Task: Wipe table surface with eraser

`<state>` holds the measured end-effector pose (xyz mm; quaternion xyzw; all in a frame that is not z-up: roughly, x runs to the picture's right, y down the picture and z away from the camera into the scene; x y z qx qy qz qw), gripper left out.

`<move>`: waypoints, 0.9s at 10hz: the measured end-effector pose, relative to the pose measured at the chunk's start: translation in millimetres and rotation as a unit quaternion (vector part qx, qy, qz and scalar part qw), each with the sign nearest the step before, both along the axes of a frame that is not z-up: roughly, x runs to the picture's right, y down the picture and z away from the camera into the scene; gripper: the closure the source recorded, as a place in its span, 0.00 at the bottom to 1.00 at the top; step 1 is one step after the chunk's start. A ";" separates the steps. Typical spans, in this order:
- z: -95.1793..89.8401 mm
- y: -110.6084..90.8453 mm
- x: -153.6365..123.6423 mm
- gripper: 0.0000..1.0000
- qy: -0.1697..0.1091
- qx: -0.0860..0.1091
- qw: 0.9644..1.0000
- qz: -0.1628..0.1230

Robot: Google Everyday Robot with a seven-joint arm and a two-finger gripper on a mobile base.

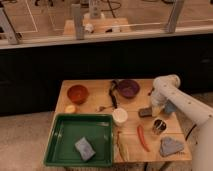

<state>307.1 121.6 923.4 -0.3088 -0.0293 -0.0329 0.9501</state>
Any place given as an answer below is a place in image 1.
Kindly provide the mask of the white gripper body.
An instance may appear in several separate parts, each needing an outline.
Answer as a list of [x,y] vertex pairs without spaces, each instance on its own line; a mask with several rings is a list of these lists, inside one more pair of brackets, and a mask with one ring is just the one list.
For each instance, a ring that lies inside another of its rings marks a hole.
[[163,110],[167,99],[157,90],[153,90],[150,95],[150,104],[152,108],[152,116],[157,117]]

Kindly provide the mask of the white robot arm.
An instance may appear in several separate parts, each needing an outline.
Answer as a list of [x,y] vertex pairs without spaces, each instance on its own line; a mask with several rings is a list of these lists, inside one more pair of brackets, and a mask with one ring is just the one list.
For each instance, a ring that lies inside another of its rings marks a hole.
[[177,75],[159,76],[153,80],[151,106],[172,102],[198,127],[198,144],[192,157],[192,171],[213,171],[213,108],[179,90]]

